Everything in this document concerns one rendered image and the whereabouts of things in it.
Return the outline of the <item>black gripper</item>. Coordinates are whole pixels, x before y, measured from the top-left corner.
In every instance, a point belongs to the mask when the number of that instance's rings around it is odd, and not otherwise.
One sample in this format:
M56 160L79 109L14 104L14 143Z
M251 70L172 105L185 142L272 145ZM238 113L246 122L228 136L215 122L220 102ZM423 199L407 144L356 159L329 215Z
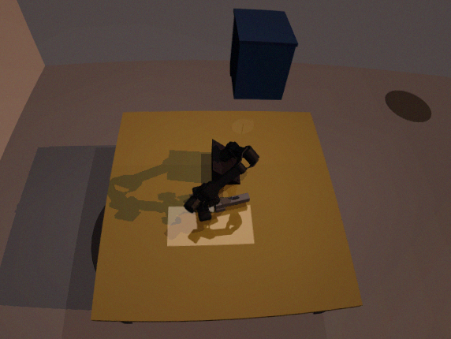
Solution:
M199 186L198 186L199 187ZM196 189L198 187L194 187L192 189L192 193L194 193L196 191ZM201 203L198 207L197 207L197 213L198 213L198 217L200 221L205 221L205 220L209 220L211 219L211 212L209 211L208 208L208 204L206 204L205 206Z

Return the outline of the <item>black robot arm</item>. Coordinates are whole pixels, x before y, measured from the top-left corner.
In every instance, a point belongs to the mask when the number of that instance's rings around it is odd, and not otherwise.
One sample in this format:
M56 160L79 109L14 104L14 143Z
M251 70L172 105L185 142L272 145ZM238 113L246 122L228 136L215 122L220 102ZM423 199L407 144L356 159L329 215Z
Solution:
M237 159L237 162L231 169L226 171L215 181L202 183L202 185L196 189L193 196L191 196L183 205L184 209L192 214L201 203L204 206L209 204L209 208L213 205L218 205L220 202L220 198L218 196L219 190L240 174L245 173L248 168L254 167L259 161L259 155L251 146L240 147L237 142L228 142L223 150L218 150L218 153L219 159L224 162L228 162L232 157ZM247 160L250 164L249 167L246 168L242 164L242 158Z

